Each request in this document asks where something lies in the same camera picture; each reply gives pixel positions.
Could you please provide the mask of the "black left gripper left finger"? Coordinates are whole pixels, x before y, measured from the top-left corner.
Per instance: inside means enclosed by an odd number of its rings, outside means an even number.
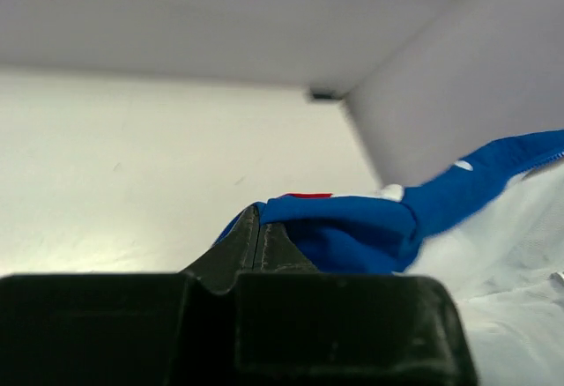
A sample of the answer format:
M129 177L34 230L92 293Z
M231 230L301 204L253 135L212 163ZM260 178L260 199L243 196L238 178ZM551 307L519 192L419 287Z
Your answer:
M231 292L258 233L250 206L182 271L2 278L2 384L230 384Z

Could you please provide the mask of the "blue red white jacket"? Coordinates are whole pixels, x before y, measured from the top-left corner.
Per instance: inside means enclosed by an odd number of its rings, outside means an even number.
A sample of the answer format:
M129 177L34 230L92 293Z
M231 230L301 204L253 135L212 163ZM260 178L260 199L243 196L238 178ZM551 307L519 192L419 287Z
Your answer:
M505 137L416 187L252 204L324 274L434 278L456 305L479 381L563 382L563 133Z

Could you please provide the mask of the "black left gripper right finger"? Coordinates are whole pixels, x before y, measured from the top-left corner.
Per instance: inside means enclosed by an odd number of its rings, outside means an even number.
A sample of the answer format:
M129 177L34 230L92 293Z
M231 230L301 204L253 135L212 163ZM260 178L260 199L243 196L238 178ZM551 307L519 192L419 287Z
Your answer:
M279 225L261 228L233 289L237 385L475 385L456 305L436 279L324 274Z

